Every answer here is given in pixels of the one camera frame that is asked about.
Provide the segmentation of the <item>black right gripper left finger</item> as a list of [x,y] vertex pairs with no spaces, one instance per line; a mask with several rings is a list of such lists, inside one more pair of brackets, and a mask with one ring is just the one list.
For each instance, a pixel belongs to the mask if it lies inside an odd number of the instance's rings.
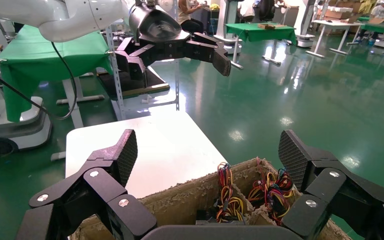
[[66,240],[91,216],[117,240],[142,239],[157,219],[126,189],[137,157],[136,133],[126,129],[115,145],[93,151],[77,172],[36,193],[16,239]]

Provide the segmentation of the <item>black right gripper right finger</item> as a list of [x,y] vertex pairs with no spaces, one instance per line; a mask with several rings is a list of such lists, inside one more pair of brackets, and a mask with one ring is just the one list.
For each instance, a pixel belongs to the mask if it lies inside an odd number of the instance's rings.
[[300,192],[283,227],[315,240],[335,215],[366,240],[384,240],[384,187],[352,173],[331,152],[304,144],[292,130],[281,133],[278,156]]

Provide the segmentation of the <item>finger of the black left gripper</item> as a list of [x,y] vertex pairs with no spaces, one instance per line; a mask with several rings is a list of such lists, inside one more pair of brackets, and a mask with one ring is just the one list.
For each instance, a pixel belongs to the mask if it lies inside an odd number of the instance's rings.
[[130,75],[131,80],[146,81],[147,66],[152,64],[154,44],[141,45],[133,37],[126,37],[115,50],[118,70]]
[[211,63],[224,77],[231,73],[231,61],[224,43],[212,36],[203,33],[194,33],[190,40],[185,42],[185,57]]

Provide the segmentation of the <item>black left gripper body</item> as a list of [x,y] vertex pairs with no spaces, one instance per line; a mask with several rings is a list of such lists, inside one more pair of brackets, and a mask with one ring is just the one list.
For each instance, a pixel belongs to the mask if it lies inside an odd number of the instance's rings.
[[185,57],[186,43],[191,34],[159,5],[137,3],[131,9],[129,26],[134,41],[147,48],[144,53],[151,61]]

